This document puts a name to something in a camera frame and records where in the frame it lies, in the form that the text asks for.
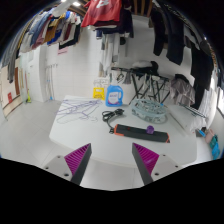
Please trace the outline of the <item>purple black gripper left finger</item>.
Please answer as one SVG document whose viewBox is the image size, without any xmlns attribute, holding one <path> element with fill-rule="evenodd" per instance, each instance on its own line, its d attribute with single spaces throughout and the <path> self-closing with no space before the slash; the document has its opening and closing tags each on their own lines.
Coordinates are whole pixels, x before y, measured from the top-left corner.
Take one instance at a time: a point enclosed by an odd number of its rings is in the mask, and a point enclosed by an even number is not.
<svg viewBox="0 0 224 224">
<path fill-rule="evenodd" d="M 91 154 L 91 144 L 86 144 L 65 156 L 65 161 L 72 173 L 72 183 L 76 185 L 81 183 Z"/>
</svg>

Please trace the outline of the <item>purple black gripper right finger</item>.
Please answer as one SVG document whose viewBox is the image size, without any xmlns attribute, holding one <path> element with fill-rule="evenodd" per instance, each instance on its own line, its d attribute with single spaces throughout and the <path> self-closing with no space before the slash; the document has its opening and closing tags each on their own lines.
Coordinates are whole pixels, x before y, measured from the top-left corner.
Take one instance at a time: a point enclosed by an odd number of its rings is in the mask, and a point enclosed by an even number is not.
<svg viewBox="0 0 224 224">
<path fill-rule="evenodd" d="M 159 155 L 137 143 L 132 144 L 132 154 L 145 185 L 153 182 L 152 171 L 157 163 Z"/>
</svg>

